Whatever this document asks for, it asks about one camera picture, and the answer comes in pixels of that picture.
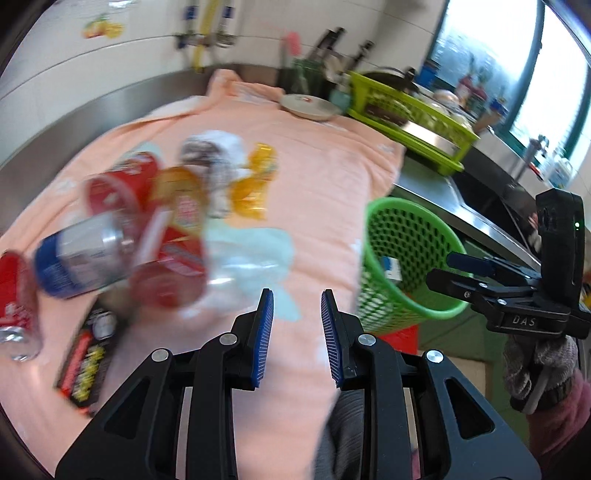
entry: pink sleeve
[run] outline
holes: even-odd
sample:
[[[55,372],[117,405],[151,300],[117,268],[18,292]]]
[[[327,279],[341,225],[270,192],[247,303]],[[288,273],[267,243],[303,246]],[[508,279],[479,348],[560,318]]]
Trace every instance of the pink sleeve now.
[[[572,390],[555,407],[527,417],[530,451],[542,469],[587,423],[591,414],[591,385],[575,370]]]

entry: blue and silver can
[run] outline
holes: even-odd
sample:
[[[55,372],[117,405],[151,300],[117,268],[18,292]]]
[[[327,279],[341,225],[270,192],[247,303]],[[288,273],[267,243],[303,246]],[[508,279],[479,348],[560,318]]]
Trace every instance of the blue and silver can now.
[[[135,217],[105,212],[43,239],[35,252],[39,285],[68,299],[126,277],[138,240]]]

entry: metal screw head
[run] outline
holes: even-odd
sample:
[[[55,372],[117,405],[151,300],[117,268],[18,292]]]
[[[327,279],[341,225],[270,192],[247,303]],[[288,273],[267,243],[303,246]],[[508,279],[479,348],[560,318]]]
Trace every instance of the metal screw head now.
[[[152,360],[155,362],[164,362],[168,358],[168,351],[164,348],[159,348],[152,352]]]
[[[429,350],[427,352],[427,360],[434,364],[440,364],[443,362],[443,354],[438,350]]]
[[[234,345],[238,341],[238,337],[233,333],[224,333],[220,337],[220,343],[222,345]]]
[[[359,335],[357,340],[359,341],[359,343],[361,343],[361,345],[365,345],[365,346],[372,346],[375,343],[375,337],[373,335],[368,334],[368,333],[364,333],[363,335]]]

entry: knitted glove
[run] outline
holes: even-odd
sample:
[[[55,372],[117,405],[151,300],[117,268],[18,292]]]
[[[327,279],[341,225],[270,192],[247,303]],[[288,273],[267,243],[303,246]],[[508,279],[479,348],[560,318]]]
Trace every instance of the knitted glove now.
[[[516,410],[521,410],[541,369],[552,367],[552,374],[538,406],[539,410],[551,408],[563,400],[570,391],[570,379],[579,356],[577,344],[569,336],[554,340],[539,340],[535,344],[533,365],[529,364],[530,358],[525,358],[525,355],[522,338],[510,335],[503,351],[505,361],[503,380],[505,389],[514,399],[511,405]]]

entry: silver can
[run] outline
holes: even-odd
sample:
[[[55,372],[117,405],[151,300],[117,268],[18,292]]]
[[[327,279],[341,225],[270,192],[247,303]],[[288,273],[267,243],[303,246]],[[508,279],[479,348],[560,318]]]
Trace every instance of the silver can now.
[[[0,257],[0,352],[15,361],[41,351],[37,286],[27,260],[18,252]]]
[[[35,252],[37,280],[67,299],[126,277],[139,237],[137,218],[105,212],[46,237]]]

